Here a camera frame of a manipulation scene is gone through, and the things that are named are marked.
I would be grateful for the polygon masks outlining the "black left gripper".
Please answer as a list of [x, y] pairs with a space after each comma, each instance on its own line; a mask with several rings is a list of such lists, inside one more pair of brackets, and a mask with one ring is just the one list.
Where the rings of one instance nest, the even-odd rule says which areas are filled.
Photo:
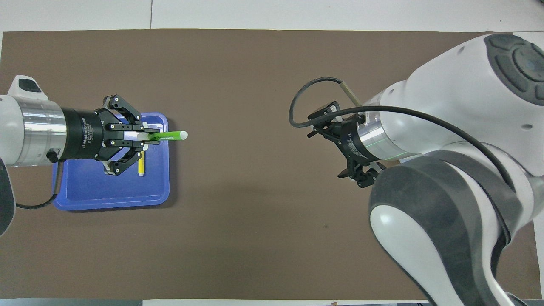
[[[93, 110], [61, 108], [66, 123], [66, 142], [61, 160], [95, 159], [101, 149], [104, 173], [119, 176], [137, 163], [146, 145], [159, 145], [160, 141], [132, 141], [108, 139], [103, 142], [103, 123], [106, 130], [122, 130], [137, 133], [158, 133], [157, 128], [148, 127], [142, 115], [120, 95], [104, 98], [101, 120]], [[119, 159], [114, 156], [123, 149], [127, 152]]]

